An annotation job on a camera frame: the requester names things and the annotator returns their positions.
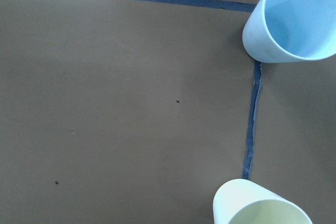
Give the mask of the cream yellow cup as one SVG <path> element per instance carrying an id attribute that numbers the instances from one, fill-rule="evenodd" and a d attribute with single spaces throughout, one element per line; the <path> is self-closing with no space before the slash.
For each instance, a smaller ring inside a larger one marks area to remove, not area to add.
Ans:
<path id="1" fill-rule="evenodd" d="M 300 207 L 246 179 L 220 186 L 213 218 L 214 223 L 312 223 Z"/>

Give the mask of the light blue cup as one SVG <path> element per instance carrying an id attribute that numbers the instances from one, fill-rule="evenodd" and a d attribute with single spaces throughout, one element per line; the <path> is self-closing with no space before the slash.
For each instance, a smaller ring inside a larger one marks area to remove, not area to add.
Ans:
<path id="1" fill-rule="evenodd" d="M 246 52 L 263 63 L 335 55 L 335 0 L 259 0 L 242 34 Z"/>

